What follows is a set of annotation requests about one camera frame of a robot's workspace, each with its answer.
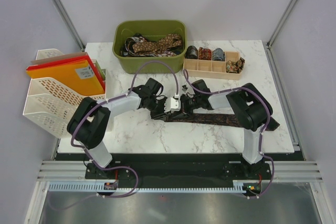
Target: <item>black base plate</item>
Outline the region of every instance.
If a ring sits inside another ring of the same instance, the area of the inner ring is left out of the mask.
[[[132,167],[139,176],[139,188],[218,188],[232,187],[233,180],[259,180],[259,173],[263,179],[270,179],[270,167],[261,164],[257,171],[246,173],[246,166],[242,163],[230,163],[216,159],[200,161],[195,155],[175,156],[171,160],[168,155],[161,156],[161,160],[118,160],[111,162],[109,167]],[[115,179],[115,171],[101,171],[94,164],[88,164],[86,179]],[[118,170],[119,188],[132,188],[135,175],[126,169]]]
[[[239,153],[111,153],[114,160],[120,161],[240,161]],[[265,153],[274,161],[304,161],[302,151],[294,153]],[[57,153],[56,161],[88,161],[86,154],[82,153]]]

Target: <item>metal floor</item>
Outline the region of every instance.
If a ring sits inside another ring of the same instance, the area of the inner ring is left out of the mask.
[[[66,207],[92,193],[50,193],[54,207]],[[121,199],[90,198],[68,210],[53,211],[45,203],[40,223],[321,223],[310,186],[273,184],[257,200],[232,194],[137,193]]]

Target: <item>green plastic bin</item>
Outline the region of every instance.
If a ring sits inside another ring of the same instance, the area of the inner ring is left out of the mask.
[[[168,34],[179,34],[183,40],[183,52],[173,57],[121,57],[120,49],[125,40],[135,33],[141,33],[149,40],[158,41]],[[187,50],[187,34],[185,25],[178,20],[134,20],[121,23],[114,36],[113,54],[119,59],[120,65],[127,73],[136,71],[145,63],[151,60],[158,60],[169,65],[176,73],[183,66],[183,59]],[[145,66],[140,73],[170,73],[169,69],[159,63],[152,63]]]

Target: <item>white cable tray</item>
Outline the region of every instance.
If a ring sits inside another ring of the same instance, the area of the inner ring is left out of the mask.
[[[106,182],[50,182],[49,191],[79,191],[79,192],[113,192],[114,190],[105,189],[105,183],[113,183],[114,180]],[[137,188],[137,193],[231,193],[241,194],[243,183],[234,182],[233,187],[221,188]],[[117,189],[116,192],[126,193],[132,188]]]

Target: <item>brown fabric strap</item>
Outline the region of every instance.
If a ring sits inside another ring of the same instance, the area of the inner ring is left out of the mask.
[[[181,122],[181,123],[200,123],[220,126],[242,127],[238,122],[237,117],[232,114],[192,114],[187,118],[168,119],[166,122]],[[266,128],[266,131],[276,130],[280,124],[271,117],[271,120]]]
[[[133,45],[133,51],[139,52],[155,52],[157,54],[164,53],[167,49],[182,46],[182,37],[178,34],[168,34],[165,38],[157,42],[141,41]]]

